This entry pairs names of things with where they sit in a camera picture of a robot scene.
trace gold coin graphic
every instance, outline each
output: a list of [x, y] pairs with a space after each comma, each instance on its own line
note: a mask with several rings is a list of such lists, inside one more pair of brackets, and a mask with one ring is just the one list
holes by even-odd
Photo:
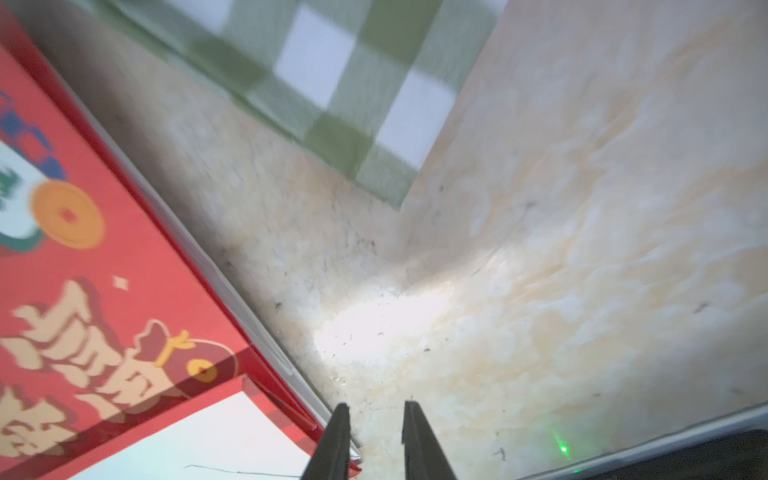
[[93, 200], [75, 185], [50, 180], [32, 194], [32, 216], [53, 240], [84, 250], [104, 238], [104, 218]]

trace black object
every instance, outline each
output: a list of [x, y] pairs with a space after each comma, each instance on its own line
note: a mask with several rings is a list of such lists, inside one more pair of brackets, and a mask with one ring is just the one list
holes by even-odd
[[333, 410], [326, 431], [320, 437], [301, 479], [349, 479], [349, 407], [345, 403], [340, 403]]
[[[406, 446], [406, 480], [456, 480], [417, 402], [406, 402], [402, 443]], [[345, 403], [340, 403], [333, 410], [326, 431], [320, 437], [317, 450], [301, 479], [349, 479], [349, 407]]]
[[617, 468], [589, 480], [766, 480], [768, 432], [751, 430]]
[[456, 480], [418, 402], [406, 402], [402, 420], [406, 480]]

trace gray edge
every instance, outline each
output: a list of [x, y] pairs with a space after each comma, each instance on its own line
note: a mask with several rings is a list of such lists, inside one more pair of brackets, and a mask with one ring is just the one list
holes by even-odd
[[[56, 71], [52, 65], [49, 66], [53, 71]], [[214, 261], [200, 248], [200, 245], [192, 237], [191, 233], [176, 217], [173, 211], [163, 201], [157, 191], [149, 184], [146, 178], [139, 172], [139, 170], [131, 163], [131, 160], [127, 155], [118, 147], [112, 137], [107, 133], [104, 127], [96, 120], [96, 117], [85, 107], [85, 104], [69, 87], [69, 84], [60, 76], [56, 71], [58, 80], [67, 89], [67, 92], [71, 98], [78, 104], [80, 110], [85, 114], [91, 126], [96, 130], [101, 139], [109, 146], [114, 156], [120, 162], [120, 166], [131, 181], [141, 191], [141, 195], [150, 204], [153, 212], [160, 218], [163, 225], [173, 234], [174, 239], [179, 242], [181, 247], [186, 253], [190, 255], [193, 263], [200, 272], [205, 276], [205, 279], [213, 287], [216, 294], [222, 299], [224, 304], [229, 309], [230, 313], [237, 319], [238, 324], [245, 330], [246, 334], [250, 338], [251, 342], [264, 356], [264, 359], [277, 371], [277, 374], [286, 381], [288, 386], [296, 393], [299, 400], [307, 407], [307, 409], [315, 416], [323, 427], [328, 425], [328, 421], [331, 418], [331, 411], [328, 409], [322, 399], [312, 390], [310, 384], [301, 376], [294, 364], [286, 356], [283, 349], [277, 345], [275, 339], [266, 330], [261, 320], [256, 316], [248, 305], [243, 301], [243, 298], [232, 287], [232, 284], [227, 280], [221, 270], [216, 266]], [[357, 445], [350, 440], [349, 443], [349, 455], [352, 460], [357, 462], [362, 461]]]
[[530, 475], [520, 480], [589, 478], [710, 440], [755, 429], [768, 429], [768, 403], [761, 403], [739, 412], [697, 423], [685, 430], [650, 440], [630, 449], [591, 458], [557, 470]]

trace checkered tablecloth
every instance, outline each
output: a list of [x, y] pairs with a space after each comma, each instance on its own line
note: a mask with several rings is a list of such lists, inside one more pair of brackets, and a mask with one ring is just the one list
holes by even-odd
[[399, 208], [507, 0], [75, 0]]

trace floor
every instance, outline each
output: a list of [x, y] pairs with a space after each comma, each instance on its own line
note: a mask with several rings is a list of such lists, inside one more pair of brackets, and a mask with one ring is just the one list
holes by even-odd
[[41, 50], [351, 405], [364, 480], [402, 477], [404, 399], [459, 478], [768, 400], [762, 0], [511, 0], [399, 212], [75, 7], [28, 5]]

